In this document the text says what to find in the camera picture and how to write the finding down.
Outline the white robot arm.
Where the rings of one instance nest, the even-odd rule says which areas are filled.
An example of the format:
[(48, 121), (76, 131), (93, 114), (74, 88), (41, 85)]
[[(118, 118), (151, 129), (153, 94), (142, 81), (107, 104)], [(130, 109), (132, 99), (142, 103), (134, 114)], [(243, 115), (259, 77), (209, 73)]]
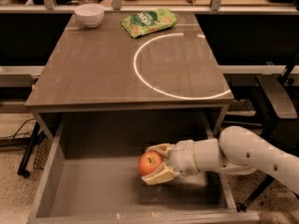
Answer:
[(148, 185), (207, 171), (248, 175), (257, 170), (299, 194), (299, 158), (239, 126), (224, 129), (218, 138), (148, 147), (138, 160), (138, 172)]

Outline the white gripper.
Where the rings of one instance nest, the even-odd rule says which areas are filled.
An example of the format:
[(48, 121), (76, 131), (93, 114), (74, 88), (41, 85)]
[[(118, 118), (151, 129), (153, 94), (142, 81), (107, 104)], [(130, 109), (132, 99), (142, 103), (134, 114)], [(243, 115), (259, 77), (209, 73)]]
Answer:
[(198, 175), (199, 170), (194, 159), (194, 142), (193, 140), (179, 141), (175, 145), (162, 143), (150, 146), (147, 152), (155, 151), (163, 158), (169, 159), (171, 166), (164, 162), (157, 169), (148, 174), (142, 175), (141, 179), (147, 185), (163, 184), (173, 180), (177, 175), (191, 176)]

